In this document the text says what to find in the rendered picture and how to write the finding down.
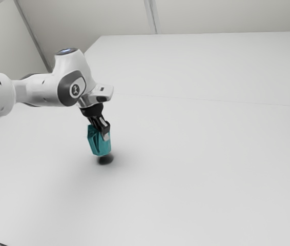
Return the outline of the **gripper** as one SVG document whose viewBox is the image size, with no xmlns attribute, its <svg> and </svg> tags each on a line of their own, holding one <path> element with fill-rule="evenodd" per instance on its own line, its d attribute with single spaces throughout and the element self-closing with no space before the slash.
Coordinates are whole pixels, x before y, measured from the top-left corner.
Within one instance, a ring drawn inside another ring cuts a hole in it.
<svg viewBox="0 0 290 246">
<path fill-rule="evenodd" d="M 110 139 L 110 123 L 102 116 L 103 103 L 97 103 L 86 108 L 80 108 L 80 111 L 89 121 L 94 120 L 95 128 L 100 132 L 103 140 L 108 141 Z"/>
</svg>

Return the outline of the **teal faceted mug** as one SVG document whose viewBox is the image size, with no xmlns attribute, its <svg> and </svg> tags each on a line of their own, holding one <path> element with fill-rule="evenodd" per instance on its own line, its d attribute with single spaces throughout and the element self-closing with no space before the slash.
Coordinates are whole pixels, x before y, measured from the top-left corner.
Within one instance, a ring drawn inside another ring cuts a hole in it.
<svg viewBox="0 0 290 246">
<path fill-rule="evenodd" d="M 88 125 L 87 140 L 94 155 L 105 156 L 111 152 L 110 133 L 108 137 L 108 140 L 104 140 L 102 134 L 93 125 Z"/>
</svg>

